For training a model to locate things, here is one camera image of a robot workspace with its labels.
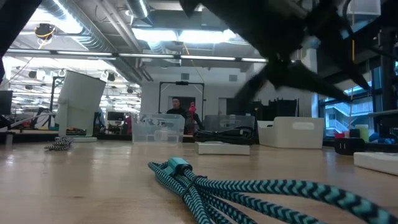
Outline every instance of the green object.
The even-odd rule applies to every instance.
[[[365,142],[369,142],[369,126],[367,124],[357,124],[356,129],[359,129],[359,137]]]
[[[256,223],[227,200],[287,223],[323,223],[304,213],[243,193],[310,198],[341,208],[367,223],[398,223],[398,218],[371,201],[321,183],[305,180],[209,180],[195,175],[192,166],[182,158],[171,158],[162,164],[150,162],[148,166],[160,184],[183,199],[200,224],[231,223],[224,215],[236,223]]]

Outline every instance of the wooden table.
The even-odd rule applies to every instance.
[[[251,156],[198,156],[193,144],[75,143],[69,152],[44,152],[44,144],[0,146],[0,222],[194,223],[181,199],[155,181],[149,161],[184,157],[211,179],[304,179],[340,186],[398,215],[398,177],[353,165],[331,150],[252,147]],[[312,200],[257,195],[328,223],[362,223],[349,213]],[[280,223],[235,205],[259,223]]]

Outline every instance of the desk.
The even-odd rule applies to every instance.
[[[398,215],[398,177],[353,165],[332,150],[253,146],[251,156],[198,156],[180,147],[129,142],[75,143],[69,152],[46,153],[44,144],[0,146],[2,224],[194,223],[181,199],[155,181],[149,161],[184,157],[211,179],[305,179],[340,186]],[[313,200],[280,195],[260,198],[311,214],[327,223],[362,223]],[[280,223],[237,207],[259,223]]]

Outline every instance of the cable bundle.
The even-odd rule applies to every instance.
[[[197,130],[193,137],[197,142],[220,141],[230,144],[252,145],[253,129],[250,127],[241,126],[220,132]]]
[[[72,138],[68,137],[60,137],[55,140],[55,142],[51,146],[45,146],[45,149],[49,151],[67,151],[70,148],[70,144],[73,142]]]
[[[168,162],[148,163],[162,185],[179,195],[188,205],[198,223],[256,223],[237,208],[219,198],[287,223],[324,223],[298,211],[242,194],[279,194],[310,198],[341,208],[372,224],[398,223],[398,219],[369,200],[337,187],[304,180],[209,180],[195,175],[192,167],[181,158]]]

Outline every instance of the cable connector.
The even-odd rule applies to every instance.
[[[175,175],[180,174],[183,175],[183,171],[185,169],[189,169],[192,171],[192,166],[185,159],[182,158],[170,158],[168,160],[169,166],[166,167],[163,171],[166,172],[167,175]]]

